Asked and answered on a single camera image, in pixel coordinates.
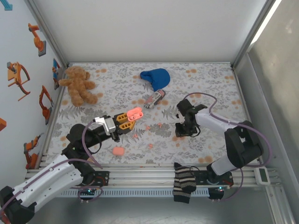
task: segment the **pink toy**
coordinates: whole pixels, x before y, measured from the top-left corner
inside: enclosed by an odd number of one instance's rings
[[[127,112],[128,121],[137,120],[143,117],[142,108],[136,107]]]
[[[113,155],[124,155],[125,154],[125,149],[123,147],[114,147],[112,150]]]

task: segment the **blue hat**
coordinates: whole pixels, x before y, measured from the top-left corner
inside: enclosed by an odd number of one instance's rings
[[[165,69],[143,71],[140,73],[140,78],[149,81],[154,91],[166,87],[170,82],[169,73]]]

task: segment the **patterned mat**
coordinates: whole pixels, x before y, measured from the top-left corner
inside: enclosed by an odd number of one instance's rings
[[[244,111],[238,95],[236,81],[228,63],[83,63],[74,64],[91,73],[97,87],[91,90],[99,101],[96,105],[74,107],[65,89],[59,115],[48,149],[47,162],[60,154],[69,143],[70,128],[77,123],[86,125],[95,117],[126,112],[136,106],[143,109],[144,117],[137,120],[135,128],[121,141],[103,142],[102,149],[94,155],[100,163],[210,163],[226,154],[225,141],[213,131],[201,127],[196,138],[176,138],[178,122],[176,105],[190,92],[201,91],[218,98],[214,112],[234,120],[243,121]],[[145,70],[165,68],[171,81],[164,88],[166,96],[153,109],[143,107],[153,93],[149,82],[139,78]],[[200,94],[189,97],[192,104],[211,105],[213,99]],[[113,147],[124,147],[123,156],[114,156]]]

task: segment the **striped sock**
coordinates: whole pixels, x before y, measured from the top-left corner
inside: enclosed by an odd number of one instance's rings
[[[148,109],[153,108],[161,99],[163,99],[165,94],[166,92],[164,90],[157,90],[145,101],[144,106]]]
[[[196,190],[195,177],[190,174],[188,167],[174,163],[175,178],[173,186],[173,198],[175,202],[189,203],[191,193]]]

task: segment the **teddy bear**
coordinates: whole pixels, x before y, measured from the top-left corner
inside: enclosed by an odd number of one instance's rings
[[[93,81],[87,81],[90,77],[88,71],[85,71],[80,66],[72,66],[66,69],[65,73],[68,79],[59,80],[59,85],[67,86],[71,102],[74,106],[81,106],[84,101],[89,104],[96,104],[98,102],[97,96],[87,91],[95,88]]]

